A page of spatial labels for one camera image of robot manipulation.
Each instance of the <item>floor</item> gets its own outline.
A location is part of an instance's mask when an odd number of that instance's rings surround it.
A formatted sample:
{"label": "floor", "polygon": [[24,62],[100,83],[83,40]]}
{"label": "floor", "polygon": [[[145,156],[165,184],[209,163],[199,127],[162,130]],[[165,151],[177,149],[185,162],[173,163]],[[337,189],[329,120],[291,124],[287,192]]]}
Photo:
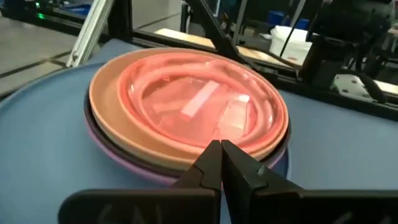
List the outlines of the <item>floor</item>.
{"label": "floor", "polygon": [[[181,0],[132,0],[133,26],[179,30]],[[63,68],[75,36],[0,15],[0,97]]]}

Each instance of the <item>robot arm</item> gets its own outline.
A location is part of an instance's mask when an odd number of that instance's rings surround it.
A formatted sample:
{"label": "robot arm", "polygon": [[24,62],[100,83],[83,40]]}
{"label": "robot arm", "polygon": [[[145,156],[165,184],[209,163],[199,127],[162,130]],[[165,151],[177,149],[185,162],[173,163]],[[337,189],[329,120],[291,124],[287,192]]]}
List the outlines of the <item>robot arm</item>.
{"label": "robot arm", "polygon": [[[372,98],[385,103],[383,92],[361,71],[361,64],[371,47],[391,28],[394,7],[391,0],[323,1],[308,31],[307,39],[313,44],[299,77],[315,88],[329,89],[336,74],[354,73]],[[341,70],[348,54],[356,54],[355,72]]]}

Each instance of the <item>stack of plates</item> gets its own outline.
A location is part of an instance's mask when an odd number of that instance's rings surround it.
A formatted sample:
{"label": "stack of plates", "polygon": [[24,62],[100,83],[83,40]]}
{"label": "stack of plates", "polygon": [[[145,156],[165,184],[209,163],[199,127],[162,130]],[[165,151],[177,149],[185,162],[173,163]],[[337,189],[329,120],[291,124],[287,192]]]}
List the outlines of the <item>stack of plates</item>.
{"label": "stack of plates", "polygon": [[212,139],[229,139],[272,167],[290,136],[286,105],[267,80],[189,49],[146,49],[108,62],[90,83],[85,116],[107,155],[164,184]]}

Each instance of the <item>white container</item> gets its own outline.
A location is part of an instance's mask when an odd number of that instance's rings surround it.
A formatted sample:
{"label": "white container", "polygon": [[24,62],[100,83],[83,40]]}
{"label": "white container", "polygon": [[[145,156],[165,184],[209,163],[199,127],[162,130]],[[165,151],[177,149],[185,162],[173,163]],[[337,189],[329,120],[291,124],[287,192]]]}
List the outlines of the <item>white container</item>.
{"label": "white container", "polygon": [[[272,42],[270,52],[278,56],[280,55],[287,36],[289,36],[291,30],[291,27],[286,26],[275,26],[275,28],[271,30]],[[290,60],[291,62],[299,65],[303,64],[305,57],[307,56],[312,45],[311,42],[305,41],[306,38],[306,30],[294,29],[282,58]]]}

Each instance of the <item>pink plate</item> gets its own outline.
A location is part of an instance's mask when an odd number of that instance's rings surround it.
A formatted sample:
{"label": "pink plate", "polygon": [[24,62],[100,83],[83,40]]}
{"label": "pink plate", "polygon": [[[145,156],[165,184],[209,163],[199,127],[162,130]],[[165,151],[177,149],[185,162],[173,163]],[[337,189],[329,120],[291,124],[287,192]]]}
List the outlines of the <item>pink plate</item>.
{"label": "pink plate", "polygon": [[140,59],[122,72],[118,94],[134,124],[194,154],[212,139],[230,139],[253,155],[277,144],[287,122],[285,105],[269,83],[207,55],[169,53]]}

